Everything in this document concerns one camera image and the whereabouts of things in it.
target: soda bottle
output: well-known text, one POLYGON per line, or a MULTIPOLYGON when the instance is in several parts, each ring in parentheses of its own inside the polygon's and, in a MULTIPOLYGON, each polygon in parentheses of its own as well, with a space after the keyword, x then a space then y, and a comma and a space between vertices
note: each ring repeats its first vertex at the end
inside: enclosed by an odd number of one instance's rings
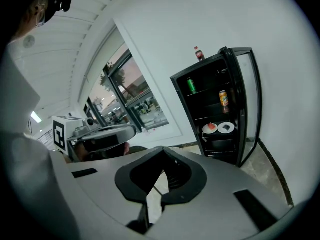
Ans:
POLYGON ((205 56, 202 50, 199 50, 198 46, 194 47, 194 49, 195 49, 195 55, 198 58, 198 60, 203 61, 205 59, 205 56))

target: black refrigerator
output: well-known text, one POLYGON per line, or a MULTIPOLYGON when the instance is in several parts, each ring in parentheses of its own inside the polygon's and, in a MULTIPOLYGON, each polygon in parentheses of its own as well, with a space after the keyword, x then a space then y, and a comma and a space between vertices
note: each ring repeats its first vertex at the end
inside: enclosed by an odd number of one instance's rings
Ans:
POLYGON ((252 48, 224 47, 171 80, 202 155, 241 167, 257 146, 262 119, 252 48))

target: plate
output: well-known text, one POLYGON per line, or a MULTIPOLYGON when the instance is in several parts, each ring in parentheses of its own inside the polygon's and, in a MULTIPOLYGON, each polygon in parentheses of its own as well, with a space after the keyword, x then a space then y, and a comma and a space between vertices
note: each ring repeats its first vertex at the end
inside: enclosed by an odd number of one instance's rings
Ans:
POLYGON ((205 134, 214 134, 217 130, 218 130, 218 125, 216 125, 215 123, 213 123, 213 125, 215 126, 215 128, 213 130, 211 130, 209 128, 209 126, 206 124, 203 128, 202 128, 202 131, 205 133, 205 134))
POLYGON ((218 131, 222 134, 229 134, 229 133, 232 133, 235 129, 235 125, 231 122, 223 122, 221 124, 219 124, 219 127, 218 127, 218 131), (230 129, 229 130, 226 130, 224 128, 224 126, 229 126, 230 129))

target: orange can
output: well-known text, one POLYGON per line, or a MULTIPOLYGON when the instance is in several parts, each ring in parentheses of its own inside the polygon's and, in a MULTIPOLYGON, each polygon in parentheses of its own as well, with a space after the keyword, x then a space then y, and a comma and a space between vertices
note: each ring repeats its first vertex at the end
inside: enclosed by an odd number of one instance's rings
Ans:
POLYGON ((229 105, 229 100, 227 96, 227 92, 225 90, 222 90, 219 92, 219 97, 220 97, 220 102, 222 106, 228 106, 229 105))

